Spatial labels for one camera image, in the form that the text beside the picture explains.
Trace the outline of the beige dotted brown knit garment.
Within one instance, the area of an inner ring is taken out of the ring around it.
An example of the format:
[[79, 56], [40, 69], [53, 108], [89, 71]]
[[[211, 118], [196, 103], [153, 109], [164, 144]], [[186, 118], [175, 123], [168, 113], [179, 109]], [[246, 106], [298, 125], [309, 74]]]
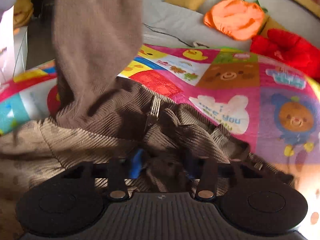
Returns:
[[15, 214], [31, 187], [84, 160], [146, 150], [130, 191], [193, 191], [184, 157], [238, 157], [233, 138], [195, 108], [119, 73], [142, 46], [141, 0], [55, 0], [53, 44], [61, 107], [1, 136], [1, 239], [22, 233]]

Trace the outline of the orange pumpkin plush cushion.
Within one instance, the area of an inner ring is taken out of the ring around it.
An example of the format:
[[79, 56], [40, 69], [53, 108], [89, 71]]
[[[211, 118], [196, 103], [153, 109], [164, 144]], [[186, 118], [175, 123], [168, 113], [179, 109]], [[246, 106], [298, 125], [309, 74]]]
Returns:
[[228, 37], [246, 41], [259, 33], [267, 16], [259, 4], [244, 0], [221, 0], [203, 18], [205, 26]]

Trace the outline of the red plush cushion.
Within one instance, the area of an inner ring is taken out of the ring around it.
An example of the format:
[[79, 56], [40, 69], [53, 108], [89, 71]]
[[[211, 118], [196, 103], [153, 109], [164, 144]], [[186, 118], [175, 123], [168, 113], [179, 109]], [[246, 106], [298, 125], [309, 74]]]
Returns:
[[256, 35], [252, 38], [250, 52], [296, 68], [319, 82], [319, 49], [297, 34], [268, 29], [266, 37]]

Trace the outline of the colourful cartoon play mat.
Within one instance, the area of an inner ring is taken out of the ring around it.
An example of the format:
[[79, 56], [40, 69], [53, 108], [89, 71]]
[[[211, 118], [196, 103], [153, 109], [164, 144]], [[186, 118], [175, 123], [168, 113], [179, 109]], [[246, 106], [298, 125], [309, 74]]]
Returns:
[[[195, 107], [214, 125], [284, 172], [296, 176], [295, 187], [308, 202], [299, 231], [319, 239], [319, 85], [276, 60], [221, 49], [170, 48], [144, 44], [118, 75], [141, 83], [175, 103]], [[54, 114], [60, 106], [55, 61], [19, 74], [1, 88], [1, 135], [18, 125]], [[280, 126], [276, 114], [292, 116]], [[15, 218], [18, 189], [61, 172], [57, 160], [26, 167], [1, 160], [1, 239], [17, 239], [22, 229]]]

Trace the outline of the grey sofa bed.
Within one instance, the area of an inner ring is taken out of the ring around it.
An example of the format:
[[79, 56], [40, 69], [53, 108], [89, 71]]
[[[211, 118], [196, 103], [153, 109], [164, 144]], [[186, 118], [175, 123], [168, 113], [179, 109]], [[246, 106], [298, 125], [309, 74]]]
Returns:
[[165, 47], [228, 47], [248, 51], [248, 41], [236, 41], [202, 22], [196, 11], [165, 2], [143, 4], [143, 42]]

